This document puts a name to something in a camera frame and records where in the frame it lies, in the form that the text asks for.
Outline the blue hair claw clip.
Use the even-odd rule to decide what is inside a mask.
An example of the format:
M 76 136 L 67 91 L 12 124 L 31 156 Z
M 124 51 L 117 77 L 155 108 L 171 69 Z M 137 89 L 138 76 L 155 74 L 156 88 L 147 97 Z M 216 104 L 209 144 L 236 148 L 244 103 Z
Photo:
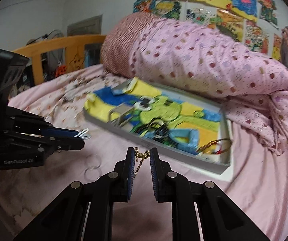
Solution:
M 199 144 L 199 131 L 189 128 L 170 129 L 169 137 L 179 146 L 195 149 Z

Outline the beige hair claw clip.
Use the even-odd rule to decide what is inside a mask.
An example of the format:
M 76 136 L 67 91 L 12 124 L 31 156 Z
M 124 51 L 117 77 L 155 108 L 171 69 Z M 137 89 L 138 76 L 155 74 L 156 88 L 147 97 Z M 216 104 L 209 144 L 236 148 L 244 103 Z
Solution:
M 108 121 L 114 126 L 123 127 L 133 117 L 134 107 L 122 103 L 109 111 Z

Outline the silver hair clip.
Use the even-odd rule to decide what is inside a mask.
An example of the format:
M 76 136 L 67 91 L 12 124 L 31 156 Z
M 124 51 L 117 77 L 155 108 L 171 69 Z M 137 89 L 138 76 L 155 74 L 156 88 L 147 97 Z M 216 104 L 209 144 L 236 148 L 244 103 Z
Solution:
M 78 132 L 74 137 L 81 138 L 82 140 L 88 140 L 92 136 L 88 133 L 88 128 L 85 128 L 82 131 Z

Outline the grey tray with frog cloth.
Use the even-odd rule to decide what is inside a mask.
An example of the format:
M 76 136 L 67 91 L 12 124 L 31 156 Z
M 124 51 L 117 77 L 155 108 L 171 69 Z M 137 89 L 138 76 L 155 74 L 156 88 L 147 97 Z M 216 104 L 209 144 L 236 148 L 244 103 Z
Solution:
M 114 126 L 109 111 L 122 103 L 134 107 L 133 117 L 123 127 Z M 198 169 L 220 175 L 231 165 L 232 136 L 222 107 L 192 93 L 133 78 L 89 93 L 84 115 L 109 132 Z M 179 146 L 169 137 L 175 128 L 198 130 L 198 146 Z

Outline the rolled pink dotted quilt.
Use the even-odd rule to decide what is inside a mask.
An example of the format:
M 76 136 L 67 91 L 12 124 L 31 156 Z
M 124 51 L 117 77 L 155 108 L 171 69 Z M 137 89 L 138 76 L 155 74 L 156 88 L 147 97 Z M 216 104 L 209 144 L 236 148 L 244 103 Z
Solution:
M 136 12 L 106 36 L 101 59 L 114 74 L 217 100 L 262 145 L 288 151 L 288 69 L 215 29 Z

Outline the grey wall panel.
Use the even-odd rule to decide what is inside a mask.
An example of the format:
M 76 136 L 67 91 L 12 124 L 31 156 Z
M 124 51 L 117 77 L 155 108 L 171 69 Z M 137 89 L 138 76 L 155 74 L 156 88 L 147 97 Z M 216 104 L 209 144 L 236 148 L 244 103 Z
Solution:
M 67 35 L 101 34 L 102 16 L 95 16 L 67 26 Z

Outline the colourful drawings on wall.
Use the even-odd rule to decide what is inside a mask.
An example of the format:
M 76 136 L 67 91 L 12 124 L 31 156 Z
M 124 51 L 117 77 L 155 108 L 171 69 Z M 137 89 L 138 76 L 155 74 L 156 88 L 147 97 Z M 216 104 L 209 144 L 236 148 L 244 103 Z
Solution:
M 184 20 L 217 29 L 251 51 L 271 53 L 280 60 L 281 37 L 264 23 L 278 26 L 273 0 L 137 0 L 133 12 Z

